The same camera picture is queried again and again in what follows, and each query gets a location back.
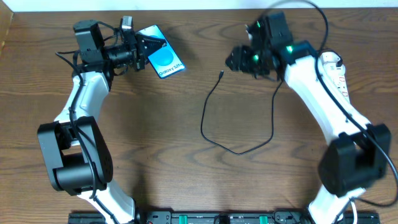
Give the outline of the blue Galaxy smartphone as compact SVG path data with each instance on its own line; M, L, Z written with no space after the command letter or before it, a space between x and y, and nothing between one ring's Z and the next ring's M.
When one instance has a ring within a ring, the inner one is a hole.
M158 74L159 78L165 79L185 69L184 63L175 53L174 49L157 25L141 29L138 33L149 37L163 39L166 42L165 47L161 47L149 56L149 62Z

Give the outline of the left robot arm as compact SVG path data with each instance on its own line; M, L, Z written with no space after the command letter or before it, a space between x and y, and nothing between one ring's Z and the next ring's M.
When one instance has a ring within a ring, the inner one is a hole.
M79 21L73 31L78 50L71 52L73 88L61 113L41 124L37 137L50 183L92 204L105 223L146 223L144 212L113 179L113 161L97 120L116 70L138 72L149 56L167 46L161 34L135 32L131 16L113 27L114 44L106 45L97 20Z

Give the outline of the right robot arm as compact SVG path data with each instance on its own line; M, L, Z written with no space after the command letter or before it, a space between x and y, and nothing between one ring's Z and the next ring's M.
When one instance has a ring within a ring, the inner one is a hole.
M275 71L310 110L327 150L318 165L322 185L308 212L313 223L338 222L393 166L391 133L384 124L371 124L334 84L330 65L342 64L337 54L319 52L306 40L295 42L284 13L262 15L246 31L250 45L235 47L226 65L254 77Z

